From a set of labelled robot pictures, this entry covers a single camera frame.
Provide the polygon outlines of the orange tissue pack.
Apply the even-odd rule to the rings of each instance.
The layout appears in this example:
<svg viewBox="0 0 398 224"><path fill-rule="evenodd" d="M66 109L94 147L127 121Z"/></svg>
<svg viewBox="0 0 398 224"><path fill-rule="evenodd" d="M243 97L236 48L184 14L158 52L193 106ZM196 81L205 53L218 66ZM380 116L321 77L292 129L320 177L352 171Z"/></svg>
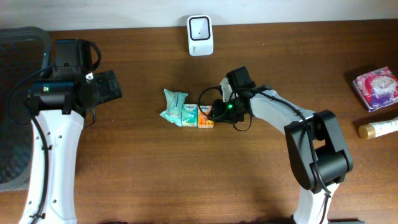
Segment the orange tissue pack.
<svg viewBox="0 0 398 224"><path fill-rule="evenodd" d="M212 109L212 107L210 105L198 107L198 127L199 128L202 128L202 129L214 128L214 122L207 118L211 109Z"/></svg>

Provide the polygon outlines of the teal tissue pack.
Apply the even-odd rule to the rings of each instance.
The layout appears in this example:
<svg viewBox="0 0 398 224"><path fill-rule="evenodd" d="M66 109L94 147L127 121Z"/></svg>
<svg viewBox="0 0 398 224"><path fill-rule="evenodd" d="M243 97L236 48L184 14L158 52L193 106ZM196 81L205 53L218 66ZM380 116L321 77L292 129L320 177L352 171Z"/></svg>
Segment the teal tissue pack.
<svg viewBox="0 0 398 224"><path fill-rule="evenodd" d="M182 126L198 126L198 106L197 104L184 104L182 108Z"/></svg>

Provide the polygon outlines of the teal wipes pouch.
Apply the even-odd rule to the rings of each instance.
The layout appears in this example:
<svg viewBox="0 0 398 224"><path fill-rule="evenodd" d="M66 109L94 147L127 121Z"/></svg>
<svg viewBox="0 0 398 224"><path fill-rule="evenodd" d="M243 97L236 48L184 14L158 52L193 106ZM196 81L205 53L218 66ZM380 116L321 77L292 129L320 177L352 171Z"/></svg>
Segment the teal wipes pouch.
<svg viewBox="0 0 398 224"><path fill-rule="evenodd" d="M167 108L161 112L160 116L167 121L182 127L182 108L188 94L177 91L169 91L167 89L164 90L164 93L167 102Z"/></svg>

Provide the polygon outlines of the cream tube gold cap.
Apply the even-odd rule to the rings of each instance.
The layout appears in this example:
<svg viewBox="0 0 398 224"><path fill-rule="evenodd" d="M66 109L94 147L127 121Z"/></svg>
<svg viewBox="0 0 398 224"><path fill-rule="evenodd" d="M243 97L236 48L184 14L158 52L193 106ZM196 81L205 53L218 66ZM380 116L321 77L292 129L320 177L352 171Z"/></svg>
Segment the cream tube gold cap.
<svg viewBox="0 0 398 224"><path fill-rule="evenodd" d="M373 139L397 131L397 118L368 123L358 128L361 139Z"/></svg>

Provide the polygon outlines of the red purple floral package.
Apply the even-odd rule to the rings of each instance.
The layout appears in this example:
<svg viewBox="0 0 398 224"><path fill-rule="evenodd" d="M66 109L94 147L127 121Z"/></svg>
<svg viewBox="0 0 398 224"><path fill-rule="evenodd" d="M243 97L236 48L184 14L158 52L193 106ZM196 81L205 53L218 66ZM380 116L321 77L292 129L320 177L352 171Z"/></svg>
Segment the red purple floral package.
<svg viewBox="0 0 398 224"><path fill-rule="evenodd" d="M397 103L397 77L389 67L356 77L353 88L369 112Z"/></svg>

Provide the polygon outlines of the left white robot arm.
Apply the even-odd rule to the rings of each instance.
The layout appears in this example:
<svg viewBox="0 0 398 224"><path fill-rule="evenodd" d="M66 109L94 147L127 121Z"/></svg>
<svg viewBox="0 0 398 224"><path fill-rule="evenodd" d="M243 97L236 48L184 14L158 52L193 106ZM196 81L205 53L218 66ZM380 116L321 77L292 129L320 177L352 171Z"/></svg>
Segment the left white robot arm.
<svg viewBox="0 0 398 224"><path fill-rule="evenodd" d="M53 65L41 69L24 105L33 130L27 202L21 223L76 223L76 153L85 118L122 97L112 70L96 73L101 52L94 42L62 39Z"/></svg>

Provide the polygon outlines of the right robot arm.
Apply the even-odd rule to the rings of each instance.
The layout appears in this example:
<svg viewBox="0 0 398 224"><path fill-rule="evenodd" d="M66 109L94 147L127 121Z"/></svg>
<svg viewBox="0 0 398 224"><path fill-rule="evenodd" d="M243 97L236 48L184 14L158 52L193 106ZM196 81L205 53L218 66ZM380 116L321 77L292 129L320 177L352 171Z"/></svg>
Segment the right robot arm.
<svg viewBox="0 0 398 224"><path fill-rule="evenodd" d="M227 73L215 88L222 97L213 103L212 121L236 125L249 115L285 136L290 168L300 185L291 221L328 223L333 195L353 170L353 158L335 114L330 110L306 110L270 86L257 86L246 67Z"/></svg>

